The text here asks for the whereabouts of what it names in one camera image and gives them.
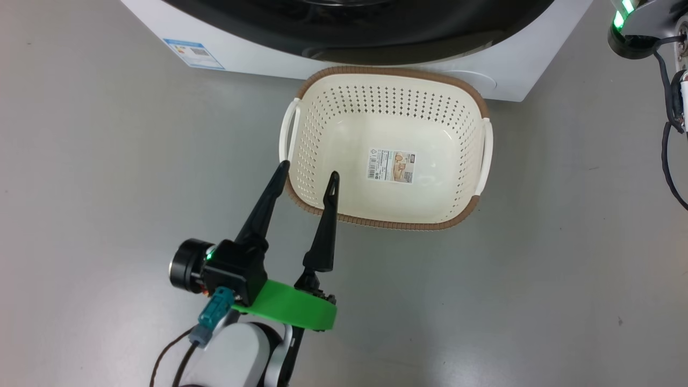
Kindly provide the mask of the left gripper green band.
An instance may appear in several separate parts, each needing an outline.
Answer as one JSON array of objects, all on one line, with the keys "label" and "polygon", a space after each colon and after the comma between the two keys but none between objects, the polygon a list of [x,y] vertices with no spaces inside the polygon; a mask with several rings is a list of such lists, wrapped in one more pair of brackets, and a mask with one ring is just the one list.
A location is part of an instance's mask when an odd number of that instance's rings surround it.
[{"label": "left gripper green band", "polygon": [[[289,161],[278,164],[275,173],[236,236],[234,240],[236,244],[253,246],[263,252],[268,250],[267,233],[275,204],[282,195],[289,169]],[[325,189],[324,210],[320,216],[314,240],[310,250],[303,257],[306,273],[327,273],[333,270],[340,181],[339,173],[332,172]],[[241,313],[253,314],[276,323],[312,331],[333,329],[337,314],[337,308],[332,302],[270,279],[265,281],[251,306],[240,306],[239,302],[236,302],[233,308]]]}]

